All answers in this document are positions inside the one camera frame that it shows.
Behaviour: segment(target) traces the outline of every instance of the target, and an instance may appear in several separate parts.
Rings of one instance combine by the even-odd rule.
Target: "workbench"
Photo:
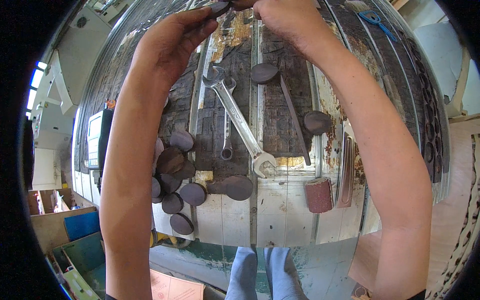
[[[84,165],[87,122],[103,108],[106,98],[115,98],[120,92],[140,38],[157,19],[209,3],[211,1],[206,0],[137,0],[113,28],[86,83],[75,120],[72,169],[76,192],[99,202],[98,190]],[[429,169],[434,204],[438,203],[447,193],[449,178],[450,145],[443,98],[427,60],[400,15],[387,2],[367,0],[366,3],[382,18],[398,42],[390,40],[378,26],[361,20],[344,5],[344,0],[320,0],[318,11],[387,92],[422,154],[428,143],[427,130],[432,124],[440,141],[438,155]],[[194,233],[186,238],[228,246],[293,247],[337,242],[379,230],[381,222],[368,192],[357,147],[351,206],[323,214],[312,214],[307,208],[304,183],[320,176],[330,177],[336,201],[342,170],[342,124],[346,115],[325,75],[261,21],[255,20],[252,10],[231,10],[218,21],[219,28],[196,49],[185,73],[173,85],[158,136],[168,140],[174,130],[187,130],[195,137],[195,151],[190,155],[197,169],[193,181],[207,186],[228,176],[245,175],[256,188],[250,199],[242,202],[226,195],[209,194],[199,207],[186,203],[182,212],[195,225]],[[333,130],[322,136],[313,137],[303,128],[312,161],[310,166],[302,157],[280,86],[262,86],[250,80],[250,69],[261,62],[281,70],[291,88],[300,120],[312,110],[322,111],[333,120]],[[266,179],[251,173],[248,151],[234,127],[233,159],[220,158],[225,111],[215,93],[206,89],[201,80],[202,75],[210,75],[214,65],[223,67],[227,75],[235,79],[237,88],[233,96],[242,114],[264,150],[276,158],[277,168],[263,168]],[[429,87],[430,95],[425,95],[425,86]],[[425,97],[432,98],[433,104],[427,105],[432,99]],[[432,107],[434,120],[428,121]],[[156,229],[181,236],[172,231],[169,215],[159,206],[153,204]]]

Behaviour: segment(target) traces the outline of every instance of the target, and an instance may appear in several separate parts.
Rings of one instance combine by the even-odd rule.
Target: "jeans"
[[[264,248],[265,271],[273,300],[308,300],[301,289],[290,248]],[[225,300],[257,300],[257,252],[238,247]]]

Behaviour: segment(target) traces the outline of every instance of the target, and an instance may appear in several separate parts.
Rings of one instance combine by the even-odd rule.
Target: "fan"
[[[78,28],[83,28],[87,24],[87,21],[88,21],[87,18],[85,18],[84,16],[81,16],[77,20],[77,27]]]

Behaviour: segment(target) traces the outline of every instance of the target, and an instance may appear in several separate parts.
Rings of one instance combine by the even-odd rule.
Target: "open-end wrench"
[[[230,94],[233,93],[233,90],[237,87],[237,82],[232,78],[232,84],[227,88],[230,91]],[[223,160],[231,160],[233,156],[232,142],[230,140],[230,115],[225,110],[225,119],[224,119],[224,130],[223,130],[223,149],[220,152],[220,157]]]
[[[252,171],[253,173],[260,178],[266,178],[266,176],[260,172],[260,166],[264,162],[271,163],[274,167],[276,167],[276,161],[273,155],[265,152],[260,145],[258,144],[257,140],[253,136],[250,127],[245,120],[244,116],[240,112],[240,109],[233,99],[232,94],[228,90],[227,86],[225,85],[225,69],[221,67],[213,67],[214,70],[214,77],[212,79],[207,79],[203,76],[202,81],[206,87],[211,88],[215,91],[215,93],[220,98],[225,110],[230,115],[233,125],[237,128],[237,131],[240,134],[245,146],[247,146],[248,152],[252,157]]]

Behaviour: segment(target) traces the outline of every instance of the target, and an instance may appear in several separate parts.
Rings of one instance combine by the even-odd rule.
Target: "blue handle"
[[[374,11],[363,11],[363,12],[359,12],[359,16],[362,17],[363,20],[371,23],[371,24],[374,24],[374,25],[377,25],[380,23],[381,19],[380,19],[380,16],[377,15],[376,12]]]
[[[383,25],[382,23],[379,23],[378,26],[380,26],[380,28],[385,32],[385,34],[394,42],[397,41],[396,37],[390,32],[390,30],[387,29],[387,27],[385,27],[385,25]]]

